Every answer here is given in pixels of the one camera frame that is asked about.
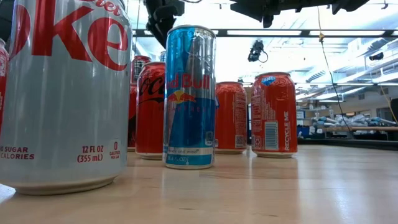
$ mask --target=barcode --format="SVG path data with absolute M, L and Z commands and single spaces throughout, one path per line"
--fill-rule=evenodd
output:
M 212 131 L 206 132 L 206 142 L 205 142 L 205 144 L 207 146 L 212 146 L 213 145 L 213 132 Z
M 235 147 L 243 147 L 244 146 L 244 138 L 243 136 L 235 136 Z
M 265 150 L 278 150 L 278 122 L 266 121 L 266 148 Z

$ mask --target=wire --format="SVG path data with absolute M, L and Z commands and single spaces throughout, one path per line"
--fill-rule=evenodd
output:
M 182 0 L 182 1 L 185 1 L 185 2 L 187 2 L 187 3 L 199 3 L 199 2 L 201 2 L 202 0 L 197 0 L 197 1 Z
M 344 119 L 343 109 L 341 108 L 341 103 L 340 103 L 340 98 L 338 97 L 336 85 L 335 85 L 335 83 L 333 81 L 333 74 L 330 71 L 328 57 L 326 56 L 325 47 L 323 46 L 323 39 L 325 38 L 325 35 L 322 34 L 321 17 L 320 17 L 320 13 L 319 13 L 319 6 L 317 7 L 317 9 L 318 9 L 318 24 L 319 24 L 319 42 L 321 42 L 321 45 L 322 45 L 322 52 L 323 52 L 323 56 L 325 57 L 326 67 L 327 67 L 327 69 L 329 71 L 330 78 L 331 78 L 331 84 L 332 84 L 333 89 L 335 90 L 335 93 L 336 93 L 336 96 L 337 96 L 337 103 L 338 103 L 338 107 L 340 108 L 341 118 L 343 119 L 343 122 L 345 123 L 346 127 L 348 128 L 348 131 L 351 133 L 352 137 L 355 139 L 353 131 L 351 130 L 351 128 L 349 128 L 346 120 Z
M 139 0 L 138 2 L 138 15 L 137 15 L 137 28 L 136 30 L 138 30 L 138 22 L 139 22 L 139 10 L 141 8 L 141 0 Z M 138 35 L 136 34 L 136 42 L 134 43 L 134 57 L 137 55 L 137 39 L 138 39 Z
M 266 63 L 266 62 L 268 62 L 268 54 L 267 54 L 267 52 L 265 52 L 265 51 L 262 51 L 266 56 L 267 56 L 267 60 L 265 60 L 264 62 L 262 62 L 262 61 L 260 61 L 260 59 L 259 59 L 259 62 L 261 62 L 261 63 Z
M 396 118 L 396 116 L 395 116 L 395 114 L 394 114 L 394 112 L 393 112 L 393 110 L 392 110 L 392 108 L 391 108 L 391 102 L 388 100 L 388 98 L 387 98 L 387 96 L 386 96 L 386 93 L 384 92 L 384 89 L 383 89 L 382 86 L 380 86 L 380 89 L 381 89 L 381 91 L 383 92 L 383 95 L 384 95 L 384 97 L 385 97 L 386 100 L 387 100 L 387 104 L 388 104 L 388 107 L 390 108 L 390 111 L 391 111 L 392 117 L 394 118 L 394 121 L 396 122 L 396 124 L 398 124 L 397 118 Z

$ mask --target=red can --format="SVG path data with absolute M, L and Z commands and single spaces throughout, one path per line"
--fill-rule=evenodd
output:
M 216 110 L 216 152 L 242 153 L 248 139 L 248 101 L 243 84 L 217 83 L 216 95 L 220 104 Z
M 144 65 L 138 78 L 136 152 L 143 159 L 162 159 L 165 63 Z
M 2 125 L 2 112 L 4 108 L 4 96 L 6 95 L 6 82 L 9 55 L 5 48 L 6 43 L 0 38 L 0 134 Z
M 295 88 L 288 73 L 256 77 L 251 98 L 252 149 L 262 157 L 297 152 Z
M 131 62 L 131 81 L 130 83 L 136 83 L 142 68 L 146 63 L 150 62 L 150 57 L 143 55 L 137 55 Z
M 130 84 L 129 131 L 127 134 L 127 151 L 136 150 L 136 111 L 137 111 L 137 83 Z

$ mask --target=diet coke can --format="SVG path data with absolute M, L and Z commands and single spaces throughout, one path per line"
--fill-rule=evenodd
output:
M 248 138 L 248 101 L 243 84 L 217 83 L 216 95 L 220 104 L 216 110 L 216 153 L 242 153 Z
M 6 82 L 8 71 L 8 53 L 6 43 L 0 38 L 0 135 L 2 125 L 2 114 L 4 111 L 4 95 L 6 94 Z
M 142 68 L 146 63 L 150 62 L 150 57 L 137 55 L 131 62 L 131 83 L 136 83 Z
M 137 83 L 130 84 L 129 131 L 127 134 L 127 151 L 136 150 L 136 122 L 137 122 Z
M 297 152 L 295 88 L 288 73 L 265 73 L 252 86 L 252 149 L 262 157 Z
M 136 152 L 143 159 L 162 159 L 165 69 L 147 63 L 138 78 Z
M 47 195 L 126 166 L 131 28 L 121 0 L 15 0 L 0 183 Z

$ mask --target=coke logo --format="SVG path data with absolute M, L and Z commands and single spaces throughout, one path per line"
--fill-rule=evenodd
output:
M 139 104 L 145 101 L 164 102 L 164 78 L 158 77 L 151 81 L 146 78 L 139 85 Z
M 109 3 L 111 2 L 104 3 L 103 0 L 98 0 L 96 5 L 103 6 L 106 10 L 113 10 L 114 13 L 119 12 L 118 7 L 112 9 L 113 3 Z M 52 56 L 53 39 L 55 36 L 59 36 L 72 59 L 93 62 L 72 24 L 92 13 L 94 9 L 86 6 L 79 7 L 56 24 L 54 24 L 56 0 L 36 0 L 35 9 L 32 55 Z M 31 29 L 30 14 L 24 6 L 17 5 L 16 19 L 16 34 L 10 58 L 15 57 L 24 48 Z M 119 28 L 120 43 L 108 41 L 109 30 L 113 25 Z M 88 29 L 88 46 L 94 58 L 97 59 L 99 63 L 115 71 L 123 71 L 126 69 L 127 63 L 120 65 L 114 62 L 108 52 L 108 47 L 120 51 L 126 51 L 128 49 L 127 32 L 123 25 L 117 20 L 109 17 L 102 17 L 95 20 Z
M 80 1 L 84 1 L 84 2 L 95 2 L 95 6 L 97 7 L 104 7 L 104 9 L 108 12 L 113 12 L 113 14 L 115 16 L 120 16 L 120 7 L 119 6 L 115 6 L 115 4 L 113 4 L 113 2 L 111 1 L 105 1 L 105 0 L 80 0 Z

